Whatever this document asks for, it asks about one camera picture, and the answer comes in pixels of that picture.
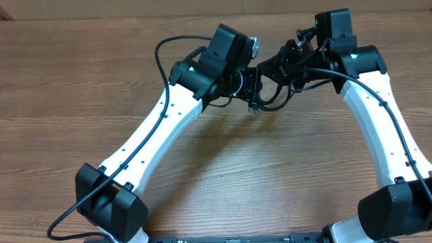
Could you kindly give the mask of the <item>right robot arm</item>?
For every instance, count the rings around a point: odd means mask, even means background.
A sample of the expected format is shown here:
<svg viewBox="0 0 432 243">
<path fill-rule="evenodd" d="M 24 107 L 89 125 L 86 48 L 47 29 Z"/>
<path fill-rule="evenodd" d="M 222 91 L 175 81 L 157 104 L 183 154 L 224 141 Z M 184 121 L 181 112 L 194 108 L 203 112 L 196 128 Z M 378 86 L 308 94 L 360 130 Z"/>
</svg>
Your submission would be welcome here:
<svg viewBox="0 0 432 243">
<path fill-rule="evenodd" d="M 349 9 L 317 14 L 258 69 L 292 95 L 332 83 L 370 150 L 377 191 L 354 217 L 325 226 L 318 242 L 393 242 L 431 229 L 431 164 L 398 109 L 379 50 L 358 45 Z"/>
</svg>

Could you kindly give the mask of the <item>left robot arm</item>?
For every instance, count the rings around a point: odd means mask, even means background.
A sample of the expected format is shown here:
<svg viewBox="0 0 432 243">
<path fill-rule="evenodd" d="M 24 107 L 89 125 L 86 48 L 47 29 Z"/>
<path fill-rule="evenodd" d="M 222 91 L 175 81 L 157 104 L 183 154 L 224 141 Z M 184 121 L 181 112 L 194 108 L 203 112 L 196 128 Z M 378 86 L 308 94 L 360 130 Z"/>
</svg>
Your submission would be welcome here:
<svg viewBox="0 0 432 243">
<path fill-rule="evenodd" d="M 148 242 L 148 208 L 140 199 L 176 138 L 219 97 L 244 92 L 259 42 L 220 24 L 201 46 L 163 75 L 164 91 L 126 142 L 98 167 L 85 163 L 75 177 L 77 211 L 98 227 L 102 242 Z"/>
</svg>

